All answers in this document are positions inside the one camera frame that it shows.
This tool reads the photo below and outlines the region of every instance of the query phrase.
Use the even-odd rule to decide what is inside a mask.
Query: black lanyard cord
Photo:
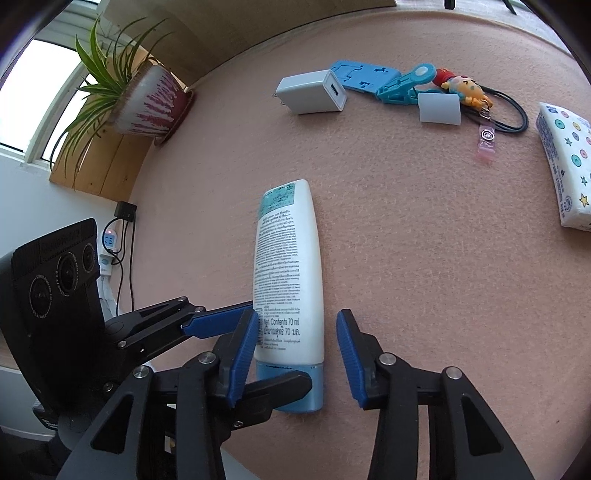
[[[525,132],[528,129],[528,127],[530,125],[530,120],[527,117],[527,113],[525,113],[525,110],[523,110],[523,107],[520,104],[518,104],[515,99],[511,98],[506,93],[500,92],[500,91],[492,89],[492,88],[484,87],[482,85],[481,85],[481,88],[482,88],[482,90],[484,90],[485,93],[495,96],[495,97],[498,97],[498,98],[501,98],[504,101],[506,101],[513,108],[515,108],[515,110],[517,110],[517,112],[521,115],[521,125],[519,127],[514,127],[513,125],[507,125],[507,124],[504,124],[503,122],[499,122],[498,120],[491,119],[492,124],[495,126],[495,130],[497,130],[499,132],[506,133],[506,134],[520,134],[520,133]],[[462,105],[462,111],[473,122],[476,122],[477,124],[482,122],[482,117],[473,108]]]

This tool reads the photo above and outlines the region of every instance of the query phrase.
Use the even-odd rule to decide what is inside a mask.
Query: window
[[[33,40],[0,90],[0,143],[25,152],[45,112],[80,63],[68,48]]]
[[[86,80],[89,83],[96,83],[96,81],[92,75],[88,75],[86,77]],[[64,129],[68,125],[70,125],[74,121],[74,119],[76,118],[76,115],[78,115],[78,113],[82,109],[82,106],[84,105],[84,102],[86,101],[86,99],[85,99],[86,95],[87,95],[87,93],[84,93],[84,92],[76,92],[74,94],[74,96],[72,97],[72,100],[70,100],[70,103],[68,103],[68,106],[64,110],[64,113],[61,115],[60,119],[57,121],[57,124],[56,124],[55,128],[53,129],[53,133],[49,137],[49,141],[47,142],[47,146],[45,147],[45,150],[43,151],[43,155],[41,156],[42,160],[49,162],[51,160],[55,161],[57,159],[57,156],[61,150],[61,146],[63,145],[66,138],[65,137],[61,138],[60,144],[58,145],[55,152],[53,153],[53,158],[51,158],[51,152],[53,151],[53,148],[56,146],[56,142],[60,138],[61,133],[64,131]]]
[[[86,94],[76,88],[85,77],[94,81],[74,50],[74,39],[78,37],[89,49],[87,39],[98,3],[72,0],[22,52],[0,89],[0,157],[50,168],[57,140],[84,104]],[[117,28],[104,18],[99,30],[103,45],[117,38]],[[131,38],[124,34],[120,41]]]

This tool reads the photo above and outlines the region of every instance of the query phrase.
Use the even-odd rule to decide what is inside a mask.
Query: power adapter
[[[127,222],[135,222],[135,211],[138,209],[137,205],[128,202],[117,202],[115,207],[115,218],[125,220]]]
[[[302,73],[285,77],[275,94],[289,109],[302,113],[340,112],[347,94],[332,70]]]

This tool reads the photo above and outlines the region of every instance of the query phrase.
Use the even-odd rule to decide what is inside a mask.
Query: white plastic tube
[[[300,370],[312,390],[282,411],[316,411],[323,404],[324,300],[318,230],[305,180],[266,192],[256,227],[252,298],[259,316],[255,350],[259,380]]]
[[[421,122],[461,125],[460,97],[455,93],[419,92],[418,115]]]

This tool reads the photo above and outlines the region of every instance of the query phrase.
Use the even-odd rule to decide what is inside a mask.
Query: yellow toy figure
[[[449,93],[455,93],[460,97],[460,102],[477,110],[491,108],[489,99],[480,85],[465,75],[456,75],[447,69],[437,69],[437,75],[433,83]]]

